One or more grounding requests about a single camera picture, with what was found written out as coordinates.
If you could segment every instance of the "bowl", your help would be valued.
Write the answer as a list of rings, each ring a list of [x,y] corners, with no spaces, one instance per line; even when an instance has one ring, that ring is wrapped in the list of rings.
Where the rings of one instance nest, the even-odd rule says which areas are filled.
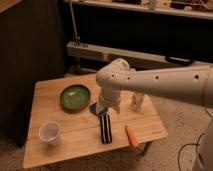
[[[63,90],[60,102],[65,109],[80,110],[88,105],[90,97],[90,90],[86,86],[74,84]]]

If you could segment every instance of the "orange carrot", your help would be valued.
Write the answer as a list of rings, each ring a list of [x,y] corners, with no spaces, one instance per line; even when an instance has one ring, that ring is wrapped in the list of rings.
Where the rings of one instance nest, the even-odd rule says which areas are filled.
[[[128,136],[130,146],[134,148],[138,147],[139,144],[132,129],[129,126],[125,125],[125,131]]]

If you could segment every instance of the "white container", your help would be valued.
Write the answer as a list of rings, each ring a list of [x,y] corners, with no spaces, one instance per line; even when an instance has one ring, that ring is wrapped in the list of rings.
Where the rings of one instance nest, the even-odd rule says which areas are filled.
[[[60,143],[61,128],[56,121],[48,121],[44,123],[40,129],[38,136],[42,142],[56,146]]]

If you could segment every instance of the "floor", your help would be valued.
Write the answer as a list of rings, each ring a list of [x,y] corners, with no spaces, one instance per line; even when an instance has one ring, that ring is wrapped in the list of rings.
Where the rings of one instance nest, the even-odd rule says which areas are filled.
[[[23,169],[24,147],[18,148],[0,137],[0,170],[3,171],[176,171],[177,155],[183,144],[196,142],[205,131],[210,118],[202,107],[151,96],[169,133],[169,137],[154,142],[146,156],[141,157],[131,148],[60,162],[48,167]],[[182,171],[191,170],[195,147],[189,146],[181,153]]]

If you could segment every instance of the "tabletop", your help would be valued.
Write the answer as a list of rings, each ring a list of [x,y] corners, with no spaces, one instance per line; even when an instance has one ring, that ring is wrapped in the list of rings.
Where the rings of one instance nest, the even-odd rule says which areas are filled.
[[[144,96],[141,110],[133,112],[130,107],[133,92],[122,91],[120,113],[109,109],[112,143],[102,144],[99,118],[90,113],[89,105],[77,112],[67,112],[60,105],[61,92],[73,84],[82,84],[89,88],[91,91],[89,105],[97,101],[100,87],[96,84],[95,74],[36,83],[25,146],[24,168],[128,147],[125,124],[134,131],[139,143],[168,136],[148,95]],[[57,121],[61,126],[61,143],[55,147],[41,142],[38,137],[40,126],[50,120]]]

